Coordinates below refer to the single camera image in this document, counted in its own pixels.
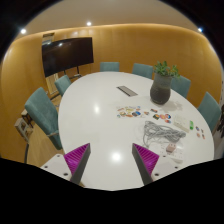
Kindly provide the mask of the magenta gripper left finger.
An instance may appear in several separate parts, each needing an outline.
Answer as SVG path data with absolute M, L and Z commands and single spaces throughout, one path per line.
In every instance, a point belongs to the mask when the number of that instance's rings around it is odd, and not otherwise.
M 71 171 L 70 181 L 79 184 L 91 153 L 90 144 L 82 145 L 64 155 L 64 159 Z

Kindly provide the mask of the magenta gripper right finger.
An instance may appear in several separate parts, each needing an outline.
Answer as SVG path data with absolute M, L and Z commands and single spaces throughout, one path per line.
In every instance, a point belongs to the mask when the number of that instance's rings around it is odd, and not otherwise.
M 136 143 L 132 144 L 132 155 L 137 164 L 143 184 L 152 183 L 151 175 L 159 160 L 159 155 Z

